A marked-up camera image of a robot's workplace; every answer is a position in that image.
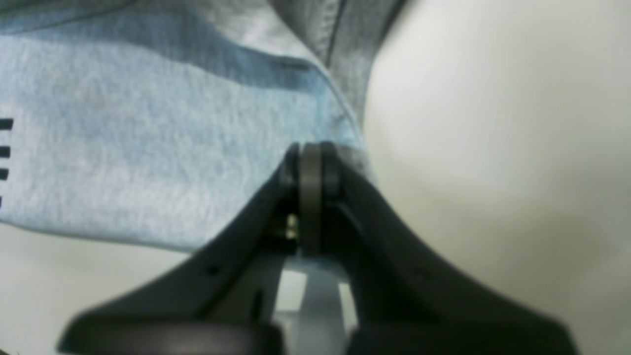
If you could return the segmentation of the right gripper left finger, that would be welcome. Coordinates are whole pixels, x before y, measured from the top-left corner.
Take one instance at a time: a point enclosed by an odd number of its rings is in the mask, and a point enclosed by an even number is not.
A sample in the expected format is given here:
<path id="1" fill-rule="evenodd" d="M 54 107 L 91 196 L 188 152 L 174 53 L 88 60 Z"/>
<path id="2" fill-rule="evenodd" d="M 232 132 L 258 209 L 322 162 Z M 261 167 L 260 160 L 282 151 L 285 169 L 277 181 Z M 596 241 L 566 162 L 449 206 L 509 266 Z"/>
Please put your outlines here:
<path id="1" fill-rule="evenodd" d="M 283 355 L 272 322 L 287 257 L 317 249 L 322 152 L 293 144 L 210 244 L 136 290 L 81 313 L 64 355 Z"/>

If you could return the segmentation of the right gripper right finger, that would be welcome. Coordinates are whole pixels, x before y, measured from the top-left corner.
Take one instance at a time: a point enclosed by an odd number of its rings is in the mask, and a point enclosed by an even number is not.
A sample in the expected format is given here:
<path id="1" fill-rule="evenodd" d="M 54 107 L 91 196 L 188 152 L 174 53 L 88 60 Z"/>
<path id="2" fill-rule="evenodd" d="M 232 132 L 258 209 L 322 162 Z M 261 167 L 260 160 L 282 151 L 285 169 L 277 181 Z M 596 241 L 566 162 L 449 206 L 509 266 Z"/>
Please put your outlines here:
<path id="1" fill-rule="evenodd" d="M 576 355 L 565 325 L 489 290 L 444 260 L 322 143 L 319 252 L 350 280 L 349 355 Z"/>

